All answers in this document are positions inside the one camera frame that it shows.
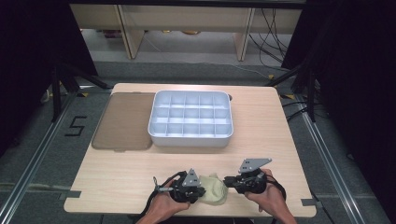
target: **tray compartment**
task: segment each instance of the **tray compartment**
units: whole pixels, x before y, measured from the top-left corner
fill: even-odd
[[[233,134],[230,99],[222,91],[159,91],[148,133],[164,147],[226,147]]]

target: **metal rail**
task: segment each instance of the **metal rail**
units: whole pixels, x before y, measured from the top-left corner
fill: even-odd
[[[77,93],[72,92],[68,93],[64,100],[64,110],[60,114],[60,116],[51,123],[49,129],[46,132],[46,135],[41,140],[40,145],[38,146],[35,154],[32,159],[30,159],[29,164],[26,166],[23,174],[21,175],[18,183],[14,186],[11,193],[8,195],[7,200],[2,204],[0,210],[0,221],[1,223],[9,223],[12,217],[14,216],[21,200],[23,198],[24,193],[29,188],[29,184],[32,181],[35,173],[37,172],[41,162],[44,160],[45,155],[50,147],[50,144],[57,133],[59,127],[61,126],[64,115],[67,112],[67,109],[76,98]]]
[[[303,97],[296,94],[295,98],[297,101],[303,101]],[[314,139],[315,145],[317,146],[318,152],[320,157],[322,158],[325,167],[330,175],[332,183],[335,186],[335,189],[340,196],[341,202],[343,203],[346,213],[350,218],[351,223],[366,223],[364,221],[363,216],[361,215],[361,210],[358,207],[352,193],[350,192],[349,188],[347,187],[347,183],[345,182],[343,176],[340,173],[337,165],[332,158],[332,153],[327,148],[319,130],[318,126],[315,122],[312,122],[309,118],[307,113],[303,113],[303,118],[308,128],[309,132],[311,133],[312,138]]]

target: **human hand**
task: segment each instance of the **human hand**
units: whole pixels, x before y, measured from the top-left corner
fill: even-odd
[[[165,185],[169,188],[174,180],[169,181]],[[153,224],[165,221],[175,213],[183,210],[187,210],[190,207],[190,203],[178,203],[171,198],[169,192],[159,192],[154,199],[151,201],[151,205],[147,213],[140,218],[138,224]]]
[[[271,170],[262,169],[262,171],[269,175],[267,178],[269,180],[274,180],[272,177]],[[286,205],[285,199],[282,196],[282,193],[279,189],[276,188],[275,185],[271,183],[267,183],[266,190],[261,194],[255,194],[252,192],[245,192],[245,196],[257,203],[259,205],[259,211],[262,212],[264,210],[266,213],[275,217],[279,221],[285,224],[294,224],[297,223],[294,216],[291,214],[288,206]]]

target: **forearm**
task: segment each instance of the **forearm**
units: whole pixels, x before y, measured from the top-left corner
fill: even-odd
[[[157,217],[151,214],[146,214],[145,216],[140,218],[136,224],[156,224],[156,223],[160,223],[160,220]]]
[[[296,219],[289,210],[276,215],[275,218],[283,224],[297,224]]]

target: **cloth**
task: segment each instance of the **cloth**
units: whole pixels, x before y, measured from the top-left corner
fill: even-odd
[[[206,193],[198,199],[200,203],[211,205],[221,205],[227,200],[228,188],[218,178],[216,174],[210,176],[200,175],[201,187],[204,187]]]

